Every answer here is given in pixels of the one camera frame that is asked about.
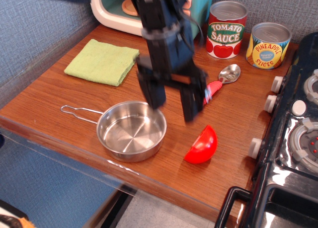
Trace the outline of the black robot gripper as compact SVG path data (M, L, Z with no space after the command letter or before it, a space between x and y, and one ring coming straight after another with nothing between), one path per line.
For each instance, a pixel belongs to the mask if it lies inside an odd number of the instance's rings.
M193 62L192 32L152 31L150 37L143 37L149 56L136 58L144 97L152 109L158 109L166 101L164 86L178 88L184 120L191 122L203 110L207 76Z

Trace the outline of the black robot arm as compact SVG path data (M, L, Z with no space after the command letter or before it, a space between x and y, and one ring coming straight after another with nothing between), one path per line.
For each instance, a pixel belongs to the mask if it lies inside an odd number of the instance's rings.
M166 101L165 86L180 91L183 116L193 121L207 99L207 74L194 61L191 17L186 0L131 0L142 22L149 56L138 56L138 80L152 109Z

